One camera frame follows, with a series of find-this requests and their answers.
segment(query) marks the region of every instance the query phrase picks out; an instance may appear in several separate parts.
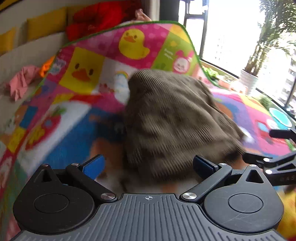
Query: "cartoon rabbit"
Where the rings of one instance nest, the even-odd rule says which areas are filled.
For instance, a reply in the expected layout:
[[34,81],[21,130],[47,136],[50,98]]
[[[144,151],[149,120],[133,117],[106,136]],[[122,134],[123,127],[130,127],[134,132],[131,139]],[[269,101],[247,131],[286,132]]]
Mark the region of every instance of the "cartoon rabbit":
[[185,74],[188,72],[190,68],[190,63],[192,61],[192,57],[194,52],[191,50],[187,57],[184,56],[184,52],[182,50],[177,51],[176,55],[178,58],[173,63],[173,72],[179,74]]

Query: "white plant pot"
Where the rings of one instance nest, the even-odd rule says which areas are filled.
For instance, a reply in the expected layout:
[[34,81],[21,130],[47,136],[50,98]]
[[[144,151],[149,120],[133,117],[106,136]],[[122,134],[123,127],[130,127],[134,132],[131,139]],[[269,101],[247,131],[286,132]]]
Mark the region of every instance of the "white plant pot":
[[249,95],[255,89],[257,81],[258,77],[247,73],[243,69],[241,70],[239,82],[248,87],[246,95]]

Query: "yellow duck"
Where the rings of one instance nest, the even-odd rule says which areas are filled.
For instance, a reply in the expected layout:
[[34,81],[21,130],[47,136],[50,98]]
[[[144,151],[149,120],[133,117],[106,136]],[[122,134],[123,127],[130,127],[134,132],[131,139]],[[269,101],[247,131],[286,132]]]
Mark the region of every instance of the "yellow duck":
[[150,49],[144,47],[144,33],[136,28],[125,31],[119,42],[119,51],[127,58],[142,59],[145,58]]

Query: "small green plant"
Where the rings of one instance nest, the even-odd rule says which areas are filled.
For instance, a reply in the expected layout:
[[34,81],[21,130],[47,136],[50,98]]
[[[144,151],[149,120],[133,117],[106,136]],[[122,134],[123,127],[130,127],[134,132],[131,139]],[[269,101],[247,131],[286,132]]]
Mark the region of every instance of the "small green plant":
[[271,104],[271,100],[267,96],[260,97],[260,99],[258,101],[261,105],[264,106],[265,109],[267,109],[267,110],[269,109],[270,104]]
[[219,74],[217,71],[212,70],[211,68],[204,67],[204,66],[203,66],[203,69],[208,74],[208,76],[211,78],[211,80],[213,80],[213,81],[218,80],[217,75],[219,75]]

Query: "duck beak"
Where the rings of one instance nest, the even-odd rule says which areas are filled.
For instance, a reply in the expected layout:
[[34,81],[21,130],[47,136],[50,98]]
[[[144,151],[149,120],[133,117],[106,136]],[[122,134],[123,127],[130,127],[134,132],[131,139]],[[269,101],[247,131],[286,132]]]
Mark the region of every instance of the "duck beak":
[[136,41],[134,40],[133,36],[127,36],[127,37],[124,37],[125,41],[128,41],[128,42],[131,42],[131,43],[135,43]]
[[72,73],[72,76],[78,80],[84,81],[84,82],[88,82],[91,79],[88,77],[87,72],[85,69],[80,69],[77,71],[74,71]]

